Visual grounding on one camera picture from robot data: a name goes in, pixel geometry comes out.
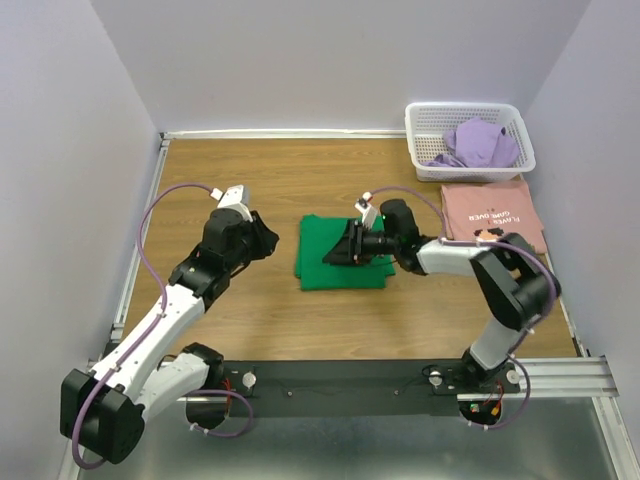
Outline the white plastic basket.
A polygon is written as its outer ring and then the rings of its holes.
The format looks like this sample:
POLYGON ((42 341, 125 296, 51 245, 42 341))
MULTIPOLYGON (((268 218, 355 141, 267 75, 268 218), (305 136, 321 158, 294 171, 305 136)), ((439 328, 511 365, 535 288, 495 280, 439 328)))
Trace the white plastic basket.
POLYGON ((512 105, 414 102, 404 119, 411 163, 422 182, 501 182, 536 167, 524 120, 512 105))

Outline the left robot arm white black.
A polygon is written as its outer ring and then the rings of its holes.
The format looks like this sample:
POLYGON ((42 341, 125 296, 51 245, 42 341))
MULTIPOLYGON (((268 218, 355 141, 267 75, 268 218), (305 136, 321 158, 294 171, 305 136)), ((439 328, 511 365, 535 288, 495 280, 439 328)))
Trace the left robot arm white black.
POLYGON ((118 464, 136 447, 146 423, 178 398, 216 390, 231 397, 220 353, 185 347, 167 367, 169 347, 228 289, 235 274, 271 256, 279 240, 257 211, 219 207, 201 241, 160 284, 161 295, 125 340, 88 372, 72 370, 61 385, 60 431, 74 461, 89 470, 118 464), (83 451, 97 455, 93 464, 83 451))

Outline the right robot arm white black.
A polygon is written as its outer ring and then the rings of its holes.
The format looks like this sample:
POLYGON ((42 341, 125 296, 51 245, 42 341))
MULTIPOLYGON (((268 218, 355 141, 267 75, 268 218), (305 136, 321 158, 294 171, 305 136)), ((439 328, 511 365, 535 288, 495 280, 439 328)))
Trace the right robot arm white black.
POLYGON ((376 208, 371 196, 364 194, 355 208, 360 216, 347 221, 337 243, 324 255, 325 264, 360 267, 389 255, 412 274, 476 278, 491 318, 464 352, 455 374, 467 389, 485 390, 534 324, 552 309, 561 293, 558 280, 519 234, 490 241, 452 241, 421 234, 402 199, 387 200, 376 208))

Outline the green t shirt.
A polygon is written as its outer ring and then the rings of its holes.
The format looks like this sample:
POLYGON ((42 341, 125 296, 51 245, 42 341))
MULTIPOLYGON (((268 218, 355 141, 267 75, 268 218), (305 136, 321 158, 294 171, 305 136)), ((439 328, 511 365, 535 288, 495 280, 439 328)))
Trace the green t shirt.
POLYGON ((303 291, 383 289, 396 274, 390 256, 376 257, 365 266, 333 266, 323 262, 347 226, 348 217, 305 215, 299 222, 295 276, 303 291))

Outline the purple t shirt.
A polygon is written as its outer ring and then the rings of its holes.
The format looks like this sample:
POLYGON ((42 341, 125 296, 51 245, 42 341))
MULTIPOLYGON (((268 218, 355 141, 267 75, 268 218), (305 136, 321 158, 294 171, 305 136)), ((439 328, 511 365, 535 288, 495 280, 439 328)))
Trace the purple t shirt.
POLYGON ((443 134, 446 153, 426 163, 429 167, 472 169, 511 168, 520 155, 517 142, 506 128, 472 118, 443 134))

